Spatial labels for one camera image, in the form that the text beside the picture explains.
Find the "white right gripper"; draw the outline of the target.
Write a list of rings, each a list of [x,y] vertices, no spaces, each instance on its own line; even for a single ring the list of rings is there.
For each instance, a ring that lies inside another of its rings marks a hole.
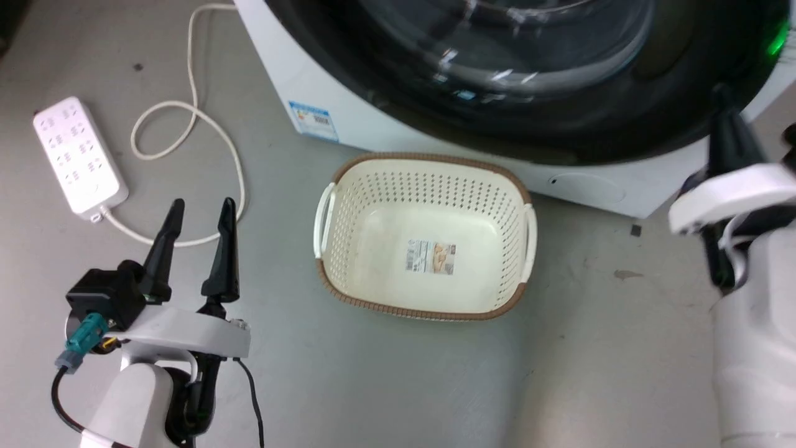
[[[688,235],[728,218],[783,205],[795,196],[795,177],[789,167],[796,167],[796,124],[782,133],[789,148],[782,164],[764,164],[764,151],[728,85],[714,87],[713,106],[708,147],[708,175],[713,178],[671,204],[672,233]]]

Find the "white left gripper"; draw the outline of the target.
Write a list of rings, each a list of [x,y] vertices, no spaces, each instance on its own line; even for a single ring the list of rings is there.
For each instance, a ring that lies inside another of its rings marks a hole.
[[[187,350],[226,358],[247,358],[251,330],[242,320],[227,320],[170,306],[169,285],[175,242],[181,235],[185,202],[175,199],[151,244],[143,264],[139,291],[149,303],[131,326],[122,332],[123,340],[150,344],[159,348]],[[239,253],[236,202],[227,197],[217,223],[217,247],[210,274],[201,293],[207,303],[231,303],[239,300]]]

